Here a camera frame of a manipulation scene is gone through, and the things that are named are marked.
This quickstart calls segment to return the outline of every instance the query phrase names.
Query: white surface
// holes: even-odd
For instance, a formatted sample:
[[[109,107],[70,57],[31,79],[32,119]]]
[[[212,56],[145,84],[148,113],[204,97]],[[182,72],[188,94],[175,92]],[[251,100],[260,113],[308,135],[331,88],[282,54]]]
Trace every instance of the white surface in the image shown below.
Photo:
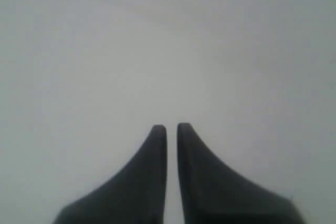
[[[335,0],[0,0],[0,223],[51,223],[176,125],[336,220]]]

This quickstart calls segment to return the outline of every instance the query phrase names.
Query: gray wall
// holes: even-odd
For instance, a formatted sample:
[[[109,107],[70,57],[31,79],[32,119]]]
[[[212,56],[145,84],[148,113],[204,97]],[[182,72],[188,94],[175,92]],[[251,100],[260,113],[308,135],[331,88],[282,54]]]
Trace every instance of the gray wall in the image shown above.
[[[158,123],[165,220],[183,223],[183,121],[309,223],[335,223],[335,18],[336,0],[0,0],[0,223],[51,223]]]

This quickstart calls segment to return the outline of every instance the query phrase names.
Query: white floor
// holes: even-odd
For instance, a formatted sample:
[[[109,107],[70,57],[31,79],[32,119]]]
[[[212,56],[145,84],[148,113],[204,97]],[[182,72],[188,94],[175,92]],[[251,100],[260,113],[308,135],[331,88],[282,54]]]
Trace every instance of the white floor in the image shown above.
[[[0,0],[0,223],[51,223],[176,125],[336,221],[335,0]]]

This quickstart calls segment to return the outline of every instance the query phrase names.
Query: white background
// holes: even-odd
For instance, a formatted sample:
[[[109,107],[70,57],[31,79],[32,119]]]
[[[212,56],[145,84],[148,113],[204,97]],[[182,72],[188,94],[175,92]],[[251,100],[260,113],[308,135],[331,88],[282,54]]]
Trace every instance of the white background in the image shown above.
[[[176,125],[336,221],[336,0],[0,0],[0,223],[51,223]]]

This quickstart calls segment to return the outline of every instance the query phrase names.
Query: black plastic part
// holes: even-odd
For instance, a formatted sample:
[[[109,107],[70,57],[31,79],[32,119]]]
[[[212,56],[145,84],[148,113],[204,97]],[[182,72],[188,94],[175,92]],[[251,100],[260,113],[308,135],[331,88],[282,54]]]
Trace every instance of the black plastic part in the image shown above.
[[[166,129],[156,125],[122,170],[65,207],[54,224],[162,224],[166,176]]]
[[[188,123],[177,127],[178,171],[186,224],[303,224],[290,200],[225,165]]]

